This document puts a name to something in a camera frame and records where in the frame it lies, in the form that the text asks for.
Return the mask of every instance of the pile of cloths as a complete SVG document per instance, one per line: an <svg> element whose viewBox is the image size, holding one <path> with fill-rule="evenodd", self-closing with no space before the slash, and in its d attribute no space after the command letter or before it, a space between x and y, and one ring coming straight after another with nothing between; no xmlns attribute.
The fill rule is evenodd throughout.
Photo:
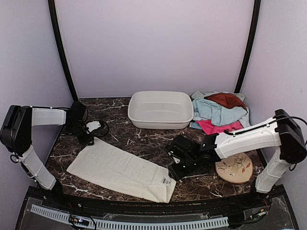
<svg viewBox="0 0 307 230"><path fill-rule="evenodd" d="M202 129L207 135L249 127L249 109L240 93L193 93L194 118L191 128Z"/></svg>

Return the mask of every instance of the marble surface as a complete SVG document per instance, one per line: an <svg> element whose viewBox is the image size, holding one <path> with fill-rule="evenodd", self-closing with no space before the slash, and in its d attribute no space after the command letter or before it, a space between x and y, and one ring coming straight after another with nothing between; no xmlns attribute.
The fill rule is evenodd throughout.
<svg viewBox="0 0 307 230"><path fill-rule="evenodd" d="M182 134L199 143L205 136L202 130L189 127L180 130L154 130L135 127L127 116L130 98L83 99L81 101L89 110L88 120L104 120L108 123L110 132L101 138L103 141L163 167L167 167L173 162L164 148L175 136ZM102 129L96 134L103 136L105 131ZM80 151L81 146L75 137L61 134L47 161L47 169L62 183L64 193L106 200L149 202L104 189L66 172ZM249 182L245 184L226 182L217 175L213 164L206 168L199 168L192 175L177 182L171 202L195 201L248 193L252 181L263 170L263 166L256 151L246 152L246 154L253 162L253 176Z"/></svg>

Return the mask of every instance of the brown cloth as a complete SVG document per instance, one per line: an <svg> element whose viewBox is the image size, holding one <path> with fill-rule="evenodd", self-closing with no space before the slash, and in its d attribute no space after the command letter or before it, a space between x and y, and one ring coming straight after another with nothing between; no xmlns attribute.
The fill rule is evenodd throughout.
<svg viewBox="0 0 307 230"><path fill-rule="evenodd" d="M238 106L238 107L243 107L245 110L247 110L246 105L237 96L233 95L232 93L220 92L204 97L204 99L214 101L228 109L232 109L233 107Z"/></svg>

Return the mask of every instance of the robotic arm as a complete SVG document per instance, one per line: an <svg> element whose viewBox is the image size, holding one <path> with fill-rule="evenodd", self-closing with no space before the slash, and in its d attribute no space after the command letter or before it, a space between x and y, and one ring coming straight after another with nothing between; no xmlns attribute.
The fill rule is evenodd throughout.
<svg viewBox="0 0 307 230"><path fill-rule="evenodd" d="M60 182L47 170L32 146L32 127L66 125L66 130L76 136L81 145L90 145L94 138L90 132L102 124L91 122L86 125L83 121L85 111L86 107L80 102L73 103L70 109L12 105L4 119L0 141L13 153L11 160L20 162L30 178L55 196L60 196Z"/></svg>
<svg viewBox="0 0 307 230"><path fill-rule="evenodd" d="M256 191L268 193L287 169L305 159L307 150L301 128L282 109L268 120L234 132L206 136L202 144L177 136L166 151L175 163L169 173L180 180L196 167L205 166L244 151L276 147L275 154L256 179Z"/></svg>

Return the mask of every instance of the plastic tub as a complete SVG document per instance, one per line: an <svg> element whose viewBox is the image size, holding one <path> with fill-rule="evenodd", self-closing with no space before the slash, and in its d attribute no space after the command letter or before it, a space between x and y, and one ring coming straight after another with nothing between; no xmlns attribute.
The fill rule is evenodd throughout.
<svg viewBox="0 0 307 230"><path fill-rule="evenodd" d="M132 96L128 117L138 128L181 129L193 119L194 110L186 93L143 91Z"/></svg>

